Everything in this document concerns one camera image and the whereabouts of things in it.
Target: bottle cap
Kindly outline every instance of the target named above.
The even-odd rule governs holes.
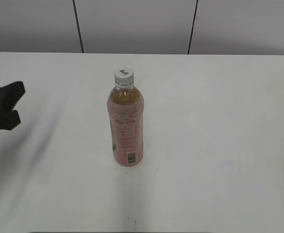
[[[116,87],[126,89],[133,86],[133,83],[134,83],[133,70],[123,68],[115,71]]]

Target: plastic bottle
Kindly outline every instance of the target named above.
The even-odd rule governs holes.
[[[107,101],[113,154],[120,165],[134,166],[143,158],[144,99],[131,69],[117,70],[115,84]]]

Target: bottle label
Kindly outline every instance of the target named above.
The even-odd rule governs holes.
[[[143,106],[109,104],[114,157],[123,166],[134,165],[143,156]]]

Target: white wall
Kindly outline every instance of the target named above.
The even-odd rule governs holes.
[[[0,0],[0,51],[80,52],[71,0]]]
[[[284,55],[284,0],[200,0],[190,53]]]
[[[187,54],[196,0],[76,0],[85,52]]]
[[[196,0],[75,0],[84,51],[187,54]],[[81,52],[72,0],[0,0],[0,51]],[[191,54],[284,55],[284,0],[200,0]]]

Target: table surface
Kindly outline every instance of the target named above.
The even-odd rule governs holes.
[[[144,158],[112,157],[114,70],[145,99]],[[284,56],[0,53],[0,233],[284,233]]]

